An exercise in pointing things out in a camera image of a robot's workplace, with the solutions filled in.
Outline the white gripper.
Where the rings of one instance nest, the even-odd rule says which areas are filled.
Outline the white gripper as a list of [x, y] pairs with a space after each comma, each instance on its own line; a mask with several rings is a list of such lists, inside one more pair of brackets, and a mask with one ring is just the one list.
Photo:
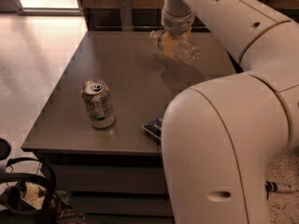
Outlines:
[[162, 26], [165, 29], [158, 38], [158, 46], [171, 59], [178, 59], [178, 45], [181, 36], [187, 33], [193, 23], [195, 15], [192, 11], [184, 15], [173, 15], [162, 10]]

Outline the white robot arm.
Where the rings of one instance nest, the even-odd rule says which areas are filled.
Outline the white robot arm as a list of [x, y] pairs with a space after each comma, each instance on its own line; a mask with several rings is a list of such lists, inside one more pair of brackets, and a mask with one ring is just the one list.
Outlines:
[[164, 113], [176, 224], [270, 224], [265, 172], [298, 145], [298, 24], [257, 0], [180, 0], [242, 67], [189, 87]]

